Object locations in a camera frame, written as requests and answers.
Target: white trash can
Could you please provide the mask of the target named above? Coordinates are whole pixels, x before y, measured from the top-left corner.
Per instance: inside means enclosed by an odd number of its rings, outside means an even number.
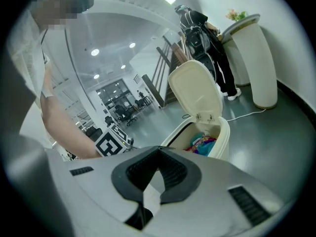
[[[216,138],[209,157],[229,160],[228,122],[221,117],[223,103],[216,83],[199,61],[188,61],[169,76],[169,85],[184,111],[191,115],[183,121],[161,144],[176,149],[190,147],[190,140],[199,133],[207,131]]]

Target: vent grille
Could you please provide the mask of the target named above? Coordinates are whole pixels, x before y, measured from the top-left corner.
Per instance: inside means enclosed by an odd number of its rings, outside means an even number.
[[[260,224],[271,216],[243,186],[232,188],[228,192],[253,226]]]
[[[83,168],[77,168],[77,169],[70,170],[70,173],[73,176],[78,176],[78,175],[81,175],[81,174],[84,174],[84,173],[87,173],[90,171],[93,171],[92,167],[83,167]]]

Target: flowers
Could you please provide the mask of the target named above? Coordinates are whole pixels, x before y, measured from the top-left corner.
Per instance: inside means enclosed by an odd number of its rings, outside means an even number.
[[[230,9],[230,11],[227,13],[225,17],[227,17],[230,20],[238,21],[240,19],[243,19],[246,16],[246,12],[242,11],[240,14],[235,11],[234,9]]]

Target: power cord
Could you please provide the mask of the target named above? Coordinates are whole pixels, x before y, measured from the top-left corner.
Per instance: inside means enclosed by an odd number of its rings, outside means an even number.
[[[265,110],[266,110],[266,109],[264,109],[264,110],[263,110],[263,111],[261,111],[261,112],[253,112],[253,113],[249,113],[249,114],[246,114],[246,115],[243,115],[243,116],[237,117],[237,118],[233,118],[233,119],[228,120],[227,122],[229,122],[229,121],[233,121],[233,120],[236,120],[236,119],[239,119],[239,118],[242,118],[242,117],[250,116],[250,115],[255,114],[255,113],[262,113],[262,112],[264,112]]]
[[[242,115],[242,116],[240,116],[240,117],[230,119],[230,120],[228,120],[227,122],[234,121],[234,120],[239,119],[239,118],[242,118],[242,117],[250,116],[250,115],[255,114],[255,113],[262,113],[262,112],[264,112],[265,110],[266,110],[266,109],[264,109],[264,110],[261,111],[261,112],[252,112],[252,113],[249,113],[249,114],[246,114],[246,115]],[[183,119],[187,119],[187,118],[189,118],[189,117],[191,117],[189,114],[185,114],[185,115],[182,116]]]

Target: white cable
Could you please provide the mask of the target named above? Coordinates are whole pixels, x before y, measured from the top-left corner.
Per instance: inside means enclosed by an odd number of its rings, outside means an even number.
[[[263,111],[261,111],[261,112],[253,112],[253,113],[249,113],[249,114],[246,114],[246,115],[243,115],[243,116],[240,116],[240,117],[237,117],[237,118],[233,118],[233,119],[230,119],[230,120],[228,120],[227,122],[229,122],[229,121],[233,121],[233,120],[236,120],[236,119],[239,119],[239,118],[242,118],[242,117],[246,117],[246,116],[249,116],[249,115],[252,115],[252,114],[255,114],[255,113],[262,113],[262,112],[264,112],[266,109],[264,109]]]

